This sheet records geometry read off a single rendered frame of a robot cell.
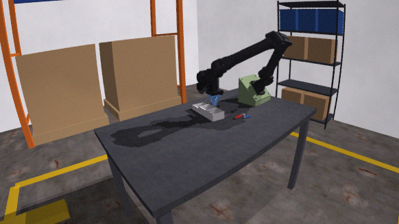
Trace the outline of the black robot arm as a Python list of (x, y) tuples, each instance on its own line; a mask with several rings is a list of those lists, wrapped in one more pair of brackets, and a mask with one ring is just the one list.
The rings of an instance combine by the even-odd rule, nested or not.
[(250, 82), (257, 95), (264, 95), (265, 91), (263, 89), (265, 89), (265, 86), (273, 83), (274, 70), (277, 67), (282, 55), (284, 54), (287, 47), (293, 44), (288, 39), (287, 35), (280, 32), (272, 31), (265, 34), (265, 37), (266, 38), (264, 40), (254, 45), (251, 45), (232, 55), (213, 61), (211, 63), (211, 69), (199, 71), (197, 73), (197, 91), (200, 94), (204, 94), (207, 90), (211, 92), (217, 91), (217, 82), (219, 81), (219, 77), (223, 76), (223, 73), (226, 73), (233, 66), (245, 60), (248, 60), (266, 50), (274, 49), (274, 52), (272, 53), (269, 62), (267, 63), (267, 66), (264, 66), (258, 72), (258, 77), (260, 79)]

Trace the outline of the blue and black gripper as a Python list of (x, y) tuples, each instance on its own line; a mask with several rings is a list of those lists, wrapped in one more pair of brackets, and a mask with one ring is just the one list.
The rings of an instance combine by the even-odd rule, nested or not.
[[(222, 96), (222, 94), (223, 94), (223, 90), (219, 89), (219, 81), (217, 82), (217, 91), (211, 92), (211, 91), (207, 90), (206, 94), (208, 95), (208, 98), (210, 99), (212, 105), (216, 106), (220, 96)], [(215, 100), (214, 100), (214, 98), (215, 98)]]

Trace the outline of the white bin rack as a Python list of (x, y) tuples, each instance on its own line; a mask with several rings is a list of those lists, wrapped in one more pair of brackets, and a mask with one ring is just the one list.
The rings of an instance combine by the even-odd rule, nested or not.
[(212, 122), (224, 119), (224, 111), (220, 110), (219, 108), (216, 108), (211, 104), (197, 103), (192, 105), (192, 107), (193, 110), (195, 110), (202, 116), (205, 116), (207, 119), (211, 120)]

